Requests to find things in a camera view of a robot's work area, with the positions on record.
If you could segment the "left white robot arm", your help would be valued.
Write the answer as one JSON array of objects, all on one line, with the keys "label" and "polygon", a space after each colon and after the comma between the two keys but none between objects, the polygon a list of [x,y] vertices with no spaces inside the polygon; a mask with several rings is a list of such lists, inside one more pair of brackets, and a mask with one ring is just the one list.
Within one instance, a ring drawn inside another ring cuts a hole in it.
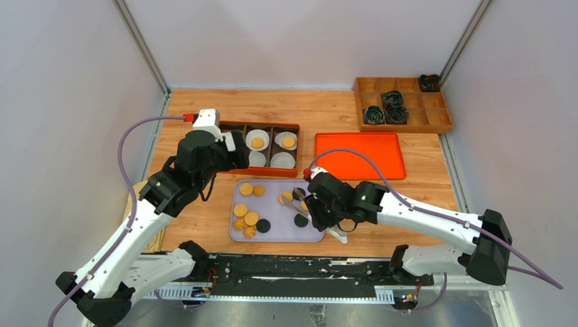
[{"label": "left white robot arm", "polygon": [[179,120],[190,122],[192,130],[139,192],[130,191],[132,207],[123,223],[84,266],[57,278],[65,301],[74,302],[96,326],[117,325],[140,299],[171,281],[185,277],[202,281],[209,273],[208,253],[193,241],[133,267],[153,237],[188,204],[210,198],[219,172],[249,165],[241,132],[223,132],[216,109],[184,114]]}]

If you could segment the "orange cookie box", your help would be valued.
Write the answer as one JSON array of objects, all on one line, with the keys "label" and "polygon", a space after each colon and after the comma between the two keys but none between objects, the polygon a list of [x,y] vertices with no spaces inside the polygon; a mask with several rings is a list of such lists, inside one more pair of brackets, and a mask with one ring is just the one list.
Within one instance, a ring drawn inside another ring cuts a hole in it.
[{"label": "orange cookie box", "polygon": [[[297,176],[297,159],[299,158],[299,147],[300,147],[300,137],[301,137],[301,126],[294,123],[266,123],[266,122],[249,122],[249,121],[222,121],[220,123],[220,128],[222,131],[232,131],[238,129],[241,131],[243,141],[245,143],[245,137],[247,132],[253,129],[262,129],[269,133],[270,144],[269,146],[260,151],[267,158],[267,164],[265,167],[248,167],[246,169],[233,170],[233,174],[244,174],[244,175],[255,175],[255,176],[272,176],[272,177],[286,177],[294,178]],[[297,148],[293,151],[288,151],[275,143],[275,137],[278,133],[283,131],[289,131],[295,133],[298,137]],[[295,168],[293,169],[282,169],[282,168],[271,168],[270,161],[274,154],[279,152],[290,153],[296,160]]]}]

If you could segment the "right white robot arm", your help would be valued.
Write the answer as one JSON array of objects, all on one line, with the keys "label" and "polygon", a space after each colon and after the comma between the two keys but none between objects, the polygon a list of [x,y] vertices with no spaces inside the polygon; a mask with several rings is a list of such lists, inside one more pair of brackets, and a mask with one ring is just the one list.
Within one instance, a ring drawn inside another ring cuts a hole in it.
[{"label": "right white robot arm", "polygon": [[321,167],[304,172],[305,204],[313,226],[342,239],[343,220],[414,230],[442,245],[396,246],[389,264],[391,279],[407,284],[432,273],[464,274],[489,285],[504,285],[512,237],[501,213],[460,213],[407,198],[389,186],[363,181],[356,187]]}]

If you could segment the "metal tongs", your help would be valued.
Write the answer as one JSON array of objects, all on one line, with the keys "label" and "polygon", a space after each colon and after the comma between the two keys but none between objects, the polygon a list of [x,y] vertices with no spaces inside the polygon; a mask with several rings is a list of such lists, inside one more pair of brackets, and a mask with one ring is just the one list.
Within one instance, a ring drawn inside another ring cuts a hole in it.
[{"label": "metal tongs", "polygon": [[[314,217],[311,215],[311,213],[309,211],[303,210],[303,208],[301,207],[301,202],[302,201],[298,201],[298,200],[295,200],[293,198],[293,201],[291,203],[284,204],[284,205],[287,206],[288,208],[295,210],[298,214],[301,214],[301,215],[307,217],[309,219],[309,222],[311,223],[311,225],[313,227],[317,228],[316,222],[314,221]],[[332,237],[336,238],[342,244],[348,243],[348,237],[347,237],[346,232],[338,230],[336,227],[322,228],[321,231],[324,232],[325,234],[329,234]]]}]

